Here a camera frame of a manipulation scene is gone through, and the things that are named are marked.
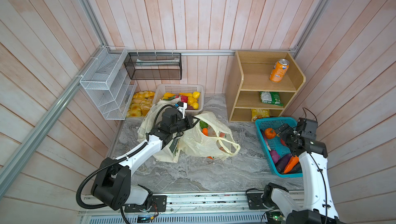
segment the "wooden plank wall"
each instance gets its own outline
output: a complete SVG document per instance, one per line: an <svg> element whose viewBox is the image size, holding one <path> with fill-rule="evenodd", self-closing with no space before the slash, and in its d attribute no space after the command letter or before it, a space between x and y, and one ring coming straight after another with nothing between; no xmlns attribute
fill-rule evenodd
<svg viewBox="0 0 396 224"><path fill-rule="evenodd" d="M396 0L331 0L296 58L306 84L285 115L316 114L347 223L396 222L395 53Z"/></svg>
<svg viewBox="0 0 396 224"><path fill-rule="evenodd" d="M319 0L89 0L110 45L130 49L294 48ZM234 57L183 57L180 81L225 93Z"/></svg>
<svg viewBox="0 0 396 224"><path fill-rule="evenodd" d="M78 0L0 0L0 167L99 45ZM79 91L1 199L0 222L74 223L75 191L116 125Z"/></svg>

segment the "gray marble countertop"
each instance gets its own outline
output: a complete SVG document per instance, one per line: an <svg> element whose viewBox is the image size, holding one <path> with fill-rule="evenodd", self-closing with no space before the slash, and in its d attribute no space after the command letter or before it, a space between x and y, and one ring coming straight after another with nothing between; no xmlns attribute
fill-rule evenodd
<svg viewBox="0 0 396 224"><path fill-rule="evenodd" d="M230 127L239 153L226 160L211 160L180 153L178 163L157 162L150 157L132 176L132 184L141 184L154 192L245 191L264 189L273 182L289 190L302 190L303 178L281 178L272 175L264 158L254 123L227 121L224 95L209 95L204 99L204 110L215 113ZM127 118L116 144L113 158L133 147L137 142L137 129L143 118Z"/></svg>

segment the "orange carrot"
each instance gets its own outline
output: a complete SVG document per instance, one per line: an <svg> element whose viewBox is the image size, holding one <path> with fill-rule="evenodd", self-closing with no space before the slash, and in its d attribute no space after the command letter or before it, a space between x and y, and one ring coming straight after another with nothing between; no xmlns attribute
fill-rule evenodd
<svg viewBox="0 0 396 224"><path fill-rule="evenodd" d="M290 172L293 169L293 167L295 165L297 165L298 162L299 162L299 159L297 156L291 157L289 160L289 163L286 165L283 173L286 174L286 173Z"/></svg>
<svg viewBox="0 0 396 224"><path fill-rule="evenodd" d="M207 128L203 128L203 129L202 129L202 133L203 133L205 136L207 136Z"/></svg>

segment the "wooden shelf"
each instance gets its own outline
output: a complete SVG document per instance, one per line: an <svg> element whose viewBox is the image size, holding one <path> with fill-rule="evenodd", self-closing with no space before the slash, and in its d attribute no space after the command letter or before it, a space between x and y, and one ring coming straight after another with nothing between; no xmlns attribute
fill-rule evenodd
<svg viewBox="0 0 396 224"><path fill-rule="evenodd" d="M283 110L283 106L262 103L260 92L252 91L240 91L235 108Z"/></svg>
<svg viewBox="0 0 396 224"><path fill-rule="evenodd" d="M270 81L275 63L284 58L289 69L283 79ZM290 53L268 51L236 51L226 90L229 121L250 122L251 109L269 109L271 117L279 117L305 83L305 76ZM279 92L283 106L260 101L260 91Z"/></svg>
<svg viewBox="0 0 396 224"><path fill-rule="evenodd" d="M241 66L244 72L241 91L296 92L287 73L278 83L270 80L274 64L241 63Z"/></svg>

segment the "blue plastic basket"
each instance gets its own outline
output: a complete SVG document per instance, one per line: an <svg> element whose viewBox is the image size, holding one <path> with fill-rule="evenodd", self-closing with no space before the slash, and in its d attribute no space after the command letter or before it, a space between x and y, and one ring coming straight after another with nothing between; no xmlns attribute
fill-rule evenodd
<svg viewBox="0 0 396 224"><path fill-rule="evenodd" d="M272 174L274 175L278 175L281 178L298 178L298 177L302 177L303 174L302 173L294 173L294 174L285 174L282 175L280 174L276 168L275 168L275 164L272 161L270 152L268 151L268 148L265 144L263 135L261 134L260 130L265 130L266 128L278 128L280 127L282 124L287 123L290 127L295 127L297 126L297 121L294 120L293 118L289 118L289 117L279 117L279 118L261 118L261 119L257 119L256 120L256 127L257 127L257 136L261 142L261 147L263 148L264 151L264 157L265 159L267 159L268 164L270 165L270 169ZM280 138L278 136L276 136L275 138L269 140L267 139L268 144L270 145L270 148L272 150L276 150L276 152L279 154L279 156L282 158L284 155L290 153L290 149L288 147L285 147L282 145L282 143L280 143Z"/></svg>

